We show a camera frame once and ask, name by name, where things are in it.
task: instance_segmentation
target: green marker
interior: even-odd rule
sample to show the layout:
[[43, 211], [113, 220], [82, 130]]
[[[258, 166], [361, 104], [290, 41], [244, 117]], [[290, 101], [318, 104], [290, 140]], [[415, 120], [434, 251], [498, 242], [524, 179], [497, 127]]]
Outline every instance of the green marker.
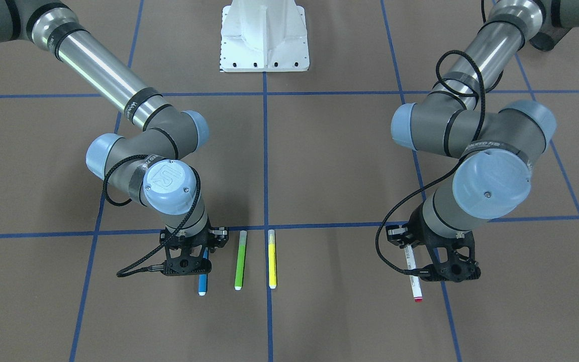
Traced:
[[234, 289], [239, 291], [243, 288], [243, 273], [245, 271], [245, 249], [247, 248], [247, 232], [241, 231], [238, 241], [238, 261], [236, 262], [236, 281]]

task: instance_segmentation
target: blue marker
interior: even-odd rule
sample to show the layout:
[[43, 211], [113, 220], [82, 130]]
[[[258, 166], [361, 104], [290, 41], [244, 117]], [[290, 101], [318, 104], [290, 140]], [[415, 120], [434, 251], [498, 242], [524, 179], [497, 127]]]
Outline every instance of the blue marker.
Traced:
[[[209, 259], [209, 248], [205, 248], [203, 257]], [[201, 274], [198, 276], [198, 295], [204, 296], [205, 294], [207, 294], [207, 274]]]

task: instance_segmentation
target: marker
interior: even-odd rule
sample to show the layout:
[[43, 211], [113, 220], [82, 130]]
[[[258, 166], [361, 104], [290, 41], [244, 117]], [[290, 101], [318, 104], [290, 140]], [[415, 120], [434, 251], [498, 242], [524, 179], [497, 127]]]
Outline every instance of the marker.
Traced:
[[238, 260], [236, 261], [236, 280], [234, 289], [239, 291], [243, 288], [243, 273], [245, 271], [245, 249], [247, 248], [247, 232], [241, 231], [238, 241]]
[[[404, 252], [406, 253], [406, 264], [408, 265], [408, 269], [416, 269], [417, 263], [414, 260], [414, 253], [412, 252], [412, 246], [406, 245], [404, 248]], [[421, 296], [421, 286], [419, 284], [419, 277], [411, 275], [411, 287], [412, 287], [412, 296], [414, 297], [414, 301], [416, 303], [420, 303], [423, 301], [423, 296]]]
[[269, 257], [269, 288], [276, 289], [276, 234], [267, 232], [267, 256]]
[[[203, 257], [209, 259], [209, 248], [205, 247]], [[207, 294], [207, 274], [201, 274], [198, 276], [198, 295], [204, 296], [205, 294]]]

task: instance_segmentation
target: white bracket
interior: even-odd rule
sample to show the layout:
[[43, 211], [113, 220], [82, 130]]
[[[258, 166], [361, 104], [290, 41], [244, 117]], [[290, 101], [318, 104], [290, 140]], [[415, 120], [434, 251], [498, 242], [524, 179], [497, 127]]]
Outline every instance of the white bracket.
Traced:
[[305, 9], [294, 0], [234, 0], [223, 8], [220, 71], [306, 71]]

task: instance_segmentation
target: blue joint cap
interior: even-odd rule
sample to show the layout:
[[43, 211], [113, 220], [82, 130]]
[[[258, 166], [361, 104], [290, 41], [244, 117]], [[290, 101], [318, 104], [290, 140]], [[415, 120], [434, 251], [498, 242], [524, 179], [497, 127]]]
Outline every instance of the blue joint cap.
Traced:
[[390, 125], [390, 132], [393, 135], [394, 142], [417, 151], [412, 142], [411, 130], [411, 116], [414, 105], [416, 105], [416, 103], [406, 103], [397, 108], [395, 115], [393, 115], [393, 122]]
[[531, 171], [510, 151], [492, 148], [469, 157], [455, 172], [452, 193], [467, 214], [491, 220], [510, 213], [531, 192]]
[[202, 146], [207, 142], [207, 140], [209, 140], [209, 126], [207, 125], [207, 120], [196, 111], [183, 111], [182, 113], [188, 114], [196, 124], [196, 130], [198, 131], [198, 145], [194, 150], [194, 152], [196, 152], [198, 151], [200, 146]]
[[142, 179], [149, 204], [168, 215], [183, 215], [191, 209], [196, 195], [196, 177], [186, 163], [162, 160], [149, 168]]
[[104, 179], [106, 159], [109, 157], [111, 148], [120, 138], [124, 137], [115, 133], [105, 133], [95, 138], [86, 152], [86, 167], [100, 179]]
[[535, 124], [540, 127], [542, 133], [544, 133], [544, 151], [549, 149], [549, 142], [551, 142], [551, 138], [553, 138], [553, 134], [558, 127], [555, 116], [549, 108], [536, 101], [522, 100], [514, 101], [513, 103], [510, 103], [506, 107], [502, 108], [502, 110], [517, 110], [532, 119]]

